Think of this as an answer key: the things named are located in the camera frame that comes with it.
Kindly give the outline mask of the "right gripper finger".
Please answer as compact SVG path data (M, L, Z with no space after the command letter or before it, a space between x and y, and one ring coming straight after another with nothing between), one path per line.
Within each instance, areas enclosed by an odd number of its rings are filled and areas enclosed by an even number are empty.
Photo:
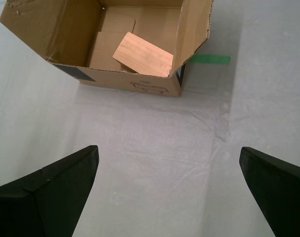
M90 145L0 186L0 237L71 237L98 164Z
M277 237L300 237L300 167L251 147L239 165L256 203Z

